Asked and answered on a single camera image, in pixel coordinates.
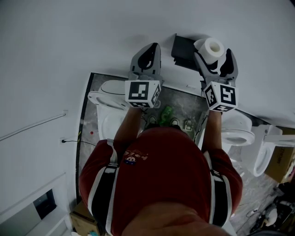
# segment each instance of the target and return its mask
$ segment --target toilet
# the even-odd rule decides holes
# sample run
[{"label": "toilet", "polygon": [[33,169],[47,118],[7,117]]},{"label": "toilet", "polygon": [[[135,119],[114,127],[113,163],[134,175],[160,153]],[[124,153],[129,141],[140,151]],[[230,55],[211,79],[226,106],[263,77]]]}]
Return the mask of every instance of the toilet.
[{"label": "toilet", "polygon": [[257,177],[266,170],[276,146],[295,146],[295,135],[282,135],[281,129],[270,124],[252,127],[252,132],[255,134],[255,141],[242,148],[241,159],[243,165]]},{"label": "toilet", "polygon": [[89,92],[88,99],[96,105],[100,140],[114,139],[129,109],[125,81],[106,81],[97,92]]},{"label": "toilet", "polygon": [[[221,116],[222,149],[228,153],[231,146],[247,146],[254,142],[255,134],[251,131],[250,118],[237,110],[224,112]],[[206,124],[200,130],[200,138],[197,141],[199,149],[202,148]]]}]

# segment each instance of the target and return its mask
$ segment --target forearm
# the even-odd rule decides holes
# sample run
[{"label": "forearm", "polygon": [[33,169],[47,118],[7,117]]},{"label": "forearm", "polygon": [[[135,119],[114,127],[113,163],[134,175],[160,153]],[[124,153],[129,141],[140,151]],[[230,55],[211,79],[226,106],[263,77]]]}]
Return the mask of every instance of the forearm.
[{"label": "forearm", "polygon": [[130,108],[118,129],[114,142],[129,146],[136,138],[140,128],[142,110],[139,108]]},{"label": "forearm", "polygon": [[210,111],[202,145],[202,152],[222,149],[221,146],[221,113]]}]

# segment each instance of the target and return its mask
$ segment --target green bottle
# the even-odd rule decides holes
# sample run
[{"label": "green bottle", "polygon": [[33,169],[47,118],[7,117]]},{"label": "green bottle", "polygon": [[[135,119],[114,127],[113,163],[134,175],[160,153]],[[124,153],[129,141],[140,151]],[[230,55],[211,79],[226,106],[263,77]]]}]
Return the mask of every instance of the green bottle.
[{"label": "green bottle", "polygon": [[173,111],[173,109],[171,106],[165,107],[165,109],[161,113],[161,120],[159,122],[159,125],[163,126],[166,122],[169,121],[172,111]]}]

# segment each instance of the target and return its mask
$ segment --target fiducial marker cube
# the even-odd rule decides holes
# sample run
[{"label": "fiducial marker cube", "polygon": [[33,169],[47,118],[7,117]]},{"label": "fiducial marker cube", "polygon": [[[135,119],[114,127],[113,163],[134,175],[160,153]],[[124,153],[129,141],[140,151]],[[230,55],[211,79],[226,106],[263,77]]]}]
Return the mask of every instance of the fiducial marker cube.
[{"label": "fiducial marker cube", "polygon": [[125,81],[125,100],[132,107],[153,108],[161,92],[158,80]]},{"label": "fiducial marker cube", "polygon": [[210,110],[228,112],[238,107],[239,90],[236,87],[210,82],[204,92]]}]

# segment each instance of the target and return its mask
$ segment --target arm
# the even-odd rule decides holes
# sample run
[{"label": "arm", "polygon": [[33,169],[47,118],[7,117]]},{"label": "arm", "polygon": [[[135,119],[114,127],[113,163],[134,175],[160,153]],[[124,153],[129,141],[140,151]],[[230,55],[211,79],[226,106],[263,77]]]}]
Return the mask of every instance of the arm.
[{"label": "arm", "polygon": [[222,149],[221,146],[221,113],[209,111],[202,152]]},{"label": "arm", "polygon": [[116,133],[114,144],[120,143],[122,146],[128,147],[137,138],[141,118],[141,109],[129,108],[124,121]]},{"label": "arm", "polygon": [[229,156],[221,145],[221,113],[210,111],[206,124],[202,152],[210,154],[212,167],[228,178],[232,198],[232,213],[236,210],[242,197],[242,178],[232,166]]}]

